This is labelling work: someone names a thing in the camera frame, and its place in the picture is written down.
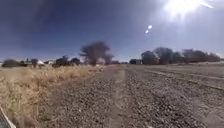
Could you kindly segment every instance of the dirt path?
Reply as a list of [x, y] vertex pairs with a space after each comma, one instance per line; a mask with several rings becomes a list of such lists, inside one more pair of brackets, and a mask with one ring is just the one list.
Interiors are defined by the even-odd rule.
[[113, 105], [108, 128], [122, 128], [125, 126], [125, 115], [128, 114], [129, 96], [125, 84], [125, 71], [121, 70], [115, 74], [115, 85], [113, 89]]
[[144, 66], [113, 66], [88, 80], [51, 88], [40, 104], [38, 127], [224, 126], [223, 90], [158, 72]]

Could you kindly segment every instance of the dirt road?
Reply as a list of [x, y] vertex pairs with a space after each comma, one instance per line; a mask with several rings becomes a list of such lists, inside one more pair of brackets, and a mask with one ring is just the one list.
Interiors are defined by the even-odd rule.
[[223, 128], [224, 90], [145, 66], [112, 66], [49, 89], [41, 128]]

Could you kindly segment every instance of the dry grass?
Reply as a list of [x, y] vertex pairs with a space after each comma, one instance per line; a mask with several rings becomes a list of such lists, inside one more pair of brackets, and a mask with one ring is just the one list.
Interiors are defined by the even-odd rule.
[[40, 92], [47, 87], [82, 78], [99, 70], [102, 67], [0, 68], [0, 105], [17, 126], [24, 128], [36, 124], [36, 106]]

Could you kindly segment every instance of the lens flare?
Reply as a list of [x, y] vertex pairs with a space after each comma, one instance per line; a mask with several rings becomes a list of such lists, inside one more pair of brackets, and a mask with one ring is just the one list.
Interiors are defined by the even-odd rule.
[[169, 0], [165, 10], [170, 13], [171, 17], [184, 17], [187, 13], [194, 12], [200, 6], [213, 8], [203, 0]]

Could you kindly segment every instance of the blue sky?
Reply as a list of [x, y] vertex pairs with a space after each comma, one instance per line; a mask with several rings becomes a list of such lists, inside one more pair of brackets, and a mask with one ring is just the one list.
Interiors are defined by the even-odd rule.
[[0, 59], [78, 57], [94, 41], [107, 42], [119, 60], [159, 46], [224, 54], [224, 2], [171, 21], [164, 1], [2, 0]]

